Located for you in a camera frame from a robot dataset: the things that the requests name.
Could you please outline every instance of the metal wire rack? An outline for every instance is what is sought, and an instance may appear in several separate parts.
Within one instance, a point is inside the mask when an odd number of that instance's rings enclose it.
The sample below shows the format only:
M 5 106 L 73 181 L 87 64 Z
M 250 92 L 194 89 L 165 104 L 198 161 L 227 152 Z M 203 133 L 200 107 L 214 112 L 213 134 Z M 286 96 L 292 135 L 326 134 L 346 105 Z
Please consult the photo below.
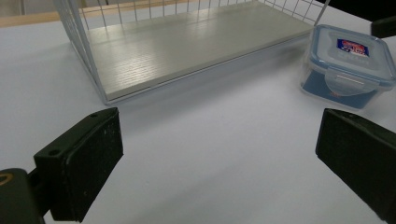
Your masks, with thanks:
M 53 1 L 106 104 L 305 35 L 330 2 Z

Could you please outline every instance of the white tabletop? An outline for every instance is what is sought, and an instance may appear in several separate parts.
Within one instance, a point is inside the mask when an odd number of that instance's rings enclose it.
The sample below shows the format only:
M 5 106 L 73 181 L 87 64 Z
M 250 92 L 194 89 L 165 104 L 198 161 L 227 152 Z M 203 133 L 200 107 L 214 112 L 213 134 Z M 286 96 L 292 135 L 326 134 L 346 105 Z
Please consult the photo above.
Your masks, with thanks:
M 333 8 L 321 23 L 370 31 Z M 60 22 L 3 28 L 0 41 L 0 169 L 30 172 L 37 151 L 106 106 Z M 385 41 L 396 59 L 396 37 Z M 315 154 L 323 109 L 339 107 L 300 90 L 304 42 L 116 104 L 125 155 L 83 223 L 383 223 Z M 396 132 L 395 93 L 356 113 Z

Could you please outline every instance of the clear plastic container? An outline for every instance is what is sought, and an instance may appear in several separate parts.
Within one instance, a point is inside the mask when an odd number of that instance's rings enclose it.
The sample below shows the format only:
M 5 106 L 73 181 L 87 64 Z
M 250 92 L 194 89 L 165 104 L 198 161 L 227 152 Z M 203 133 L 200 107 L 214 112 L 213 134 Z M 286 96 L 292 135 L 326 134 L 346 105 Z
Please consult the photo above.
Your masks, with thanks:
M 374 36 L 318 25 L 304 57 L 304 91 L 362 109 L 396 84 L 387 44 Z

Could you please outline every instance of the container lid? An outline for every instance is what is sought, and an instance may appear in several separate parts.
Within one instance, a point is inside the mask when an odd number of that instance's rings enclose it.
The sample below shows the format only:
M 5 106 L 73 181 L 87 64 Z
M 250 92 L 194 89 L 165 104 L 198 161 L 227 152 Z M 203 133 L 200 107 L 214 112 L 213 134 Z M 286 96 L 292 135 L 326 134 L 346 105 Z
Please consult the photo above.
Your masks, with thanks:
M 325 69 L 326 83 L 340 95 L 354 95 L 396 84 L 396 69 L 387 44 L 374 36 L 330 25 L 312 35 L 309 60 Z

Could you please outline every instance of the screw hole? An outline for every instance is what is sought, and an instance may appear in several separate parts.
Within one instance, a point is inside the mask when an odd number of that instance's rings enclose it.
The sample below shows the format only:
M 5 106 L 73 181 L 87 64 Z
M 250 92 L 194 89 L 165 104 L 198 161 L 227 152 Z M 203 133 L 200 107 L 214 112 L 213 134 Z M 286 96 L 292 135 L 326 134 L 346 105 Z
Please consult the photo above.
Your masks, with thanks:
M 56 155 L 58 155 L 60 152 L 61 152 L 61 151 L 58 150 L 58 149 L 53 149 L 53 150 L 51 150 L 51 151 L 49 152 L 49 155 L 50 155 L 50 156 L 56 156 Z
M 13 174 L 0 174 L 0 186 L 8 183 L 13 177 Z

